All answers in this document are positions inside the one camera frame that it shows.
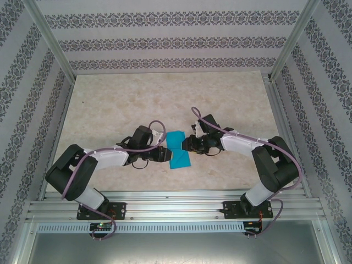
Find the wall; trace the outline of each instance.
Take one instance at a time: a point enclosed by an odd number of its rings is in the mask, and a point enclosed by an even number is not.
[[[305,3],[37,1],[77,74],[269,73]]]
[[[351,19],[351,0],[321,1],[276,81],[343,263],[352,263]]]
[[[0,1],[0,263],[36,200],[70,83],[19,0]]]

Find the beige tabletop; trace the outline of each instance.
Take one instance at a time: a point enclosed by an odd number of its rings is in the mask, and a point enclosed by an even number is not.
[[[56,159],[71,144],[85,149],[113,146],[155,119],[167,131],[182,130],[189,136],[197,120],[191,106],[203,116],[213,114],[223,128],[260,138],[278,135],[259,71],[79,75]],[[189,155],[188,168],[171,170],[169,162],[150,162],[143,170],[107,168],[95,172],[90,185],[100,191],[209,190],[248,189],[259,181],[252,158],[239,153]],[[54,189],[49,185],[47,190]]]

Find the blue cloth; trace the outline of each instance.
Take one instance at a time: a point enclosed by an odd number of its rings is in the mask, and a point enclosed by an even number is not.
[[[188,151],[182,150],[182,141],[186,138],[183,131],[172,131],[166,135],[167,148],[172,151],[170,169],[178,169],[191,166]]]

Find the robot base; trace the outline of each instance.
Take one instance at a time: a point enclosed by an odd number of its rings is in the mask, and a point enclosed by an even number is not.
[[[125,202],[109,202],[106,215],[114,220],[125,220],[126,203]],[[107,220],[106,217],[94,213],[80,205],[77,212],[77,220]]]
[[[259,218],[260,212],[262,218],[273,218],[273,211],[269,201],[264,201],[249,213],[246,214],[240,206],[240,201],[225,201],[222,203],[223,209],[220,210],[224,214],[225,219],[249,219]]]

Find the metal extrusion bar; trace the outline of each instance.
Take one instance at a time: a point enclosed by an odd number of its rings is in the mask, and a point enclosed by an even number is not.
[[[341,264],[342,262],[332,238],[328,222],[326,220],[314,220],[312,221],[312,225],[324,262]]]
[[[40,33],[46,40],[49,48],[55,55],[56,60],[60,64],[62,70],[65,72],[65,75],[71,84],[74,84],[76,80],[76,74],[72,70],[72,67],[67,60],[64,52],[61,49],[61,46],[57,39],[54,36],[53,31],[50,29],[48,22],[46,21],[44,15],[41,13],[40,8],[38,7],[35,0],[23,0],[23,4],[26,7],[26,10],[31,15],[35,24],[40,30]]]
[[[38,223],[24,223],[21,231],[21,236],[18,240],[15,254],[11,264],[26,264],[29,263],[30,255],[35,243],[35,237],[38,230]]]
[[[122,222],[224,222],[220,213],[223,201],[238,201],[245,191],[169,191],[169,192],[105,192],[110,202],[126,202]],[[302,188],[278,195],[284,201],[284,210],[278,220],[325,219],[320,200],[306,198]],[[274,215],[280,203],[273,202]],[[78,204],[61,201],[58,193],[48,193],[43,201],[30,204],[26,221],[39,223],[79,222]],[[236,221],[255,221],[236,219]]]
[[[50,154],[50,158],[49,158],[50,166],[52,164],[54,164],[55,153],[56,153],[57,147],[59,145],[59,140],[60,140],[60,137],[61,137],[62,129],[64,127],[64,123],[65,123],[64,120],[66,118],[67,110],[68,110],[68,107],[70,105],[70,101],[71,101],[71,97],[72,97],[72,93],[73,93],[73,88],[74,88],[74,83],[72,84],[72,86],[70,88],[68,99],[67,99],[67,103],[65,105],[65,108],[64,108],[64,111],[63,111],[63,114],[62,114],[62,121],[59,124],[59,129],[58,129],[57,134],[56,134],[56,140],[55,140],[54,145],[53,145],[53,150],[52,150],[52,152]],[[48,185],[48,182],[46,180],[44,180],[43,184],[41,186],[40,192],[39,192],[39,196],[38,196],[39,200],[43,200],[44,199],[47,185]]]
[[[280,74],[283,66],[285,65],[285,62],[287,61],[287,58],[291,54],[293,47],[296,45],[300,35],[304,31],[305,26],[313,15],[313,12],[318,6],[319,2],[319,0],[308,0],[306,5],[304,6],[296,24],[294,25],[291,31],[290,36],[287,38],[287,41],[272,68],[272,71],[270,73],[272,81],[275,81],[278,75]]]
[[[119,223],[117,234],[170,234],[170,233],[229,233],[244,232],[243,222],[206,223]],[[38,234],[86,234],[91,233],[90,223],[39,223]],[[111,231],[96,230],[99,233]]]
[[[283,114],[285,111],[280,102],[277,87],[275,83],[271,82],[268,75],[262,74],[264,86],[267,92],[269,103],[273,111],[276,126],[278,128],[279,135],[285,140],[295,157],[299,157],[296,145],[293,140],[291,130],[289,129],[288,121],[286,116]],[[302,186],[307,197],[311,198],[312,194],[310,192],[307,179],[304,175],[302,179]]]

